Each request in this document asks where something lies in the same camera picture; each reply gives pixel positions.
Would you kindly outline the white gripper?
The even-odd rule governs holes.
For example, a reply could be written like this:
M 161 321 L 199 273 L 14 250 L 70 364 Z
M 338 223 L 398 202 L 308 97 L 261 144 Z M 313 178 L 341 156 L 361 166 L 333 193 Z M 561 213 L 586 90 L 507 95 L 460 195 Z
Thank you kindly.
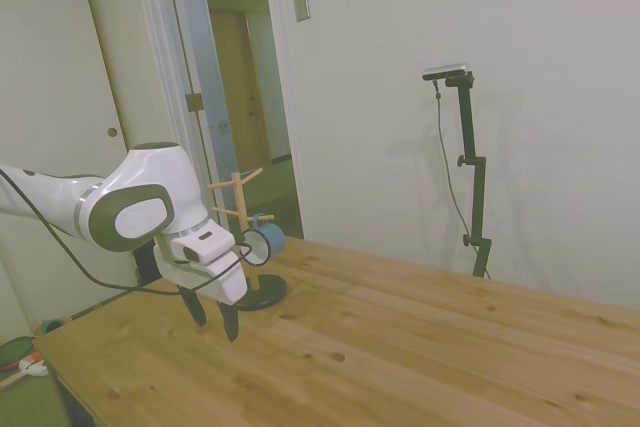
M 192 319 L 199 326 L 207 323 L 207 316 L 197 292 L 219 301 L 227 339 L 234 342 L 239 335 L 239 313 L 235 305 L 247 292 L 247 283 L 240 258 L 230 242 L 211 240 L 173 240 L 153 248 L 161 276 L 187 289 L 181 298 Z

